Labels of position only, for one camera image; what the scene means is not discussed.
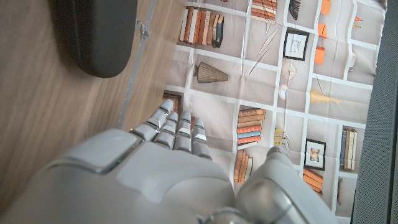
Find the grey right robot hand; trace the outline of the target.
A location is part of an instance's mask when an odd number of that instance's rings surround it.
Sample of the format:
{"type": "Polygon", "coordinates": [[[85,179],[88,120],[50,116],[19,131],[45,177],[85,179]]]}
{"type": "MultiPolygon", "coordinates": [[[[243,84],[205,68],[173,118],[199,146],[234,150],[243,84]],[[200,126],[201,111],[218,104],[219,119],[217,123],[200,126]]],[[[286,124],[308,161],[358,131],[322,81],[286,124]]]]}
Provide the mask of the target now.
{"type": "Polygon", "coordinates": [[[238,192],[209,153],[204,122],[165,100],[129,132],[69,148],[28,183],[2,223],[335,223],[273,147],[238,192]]]}

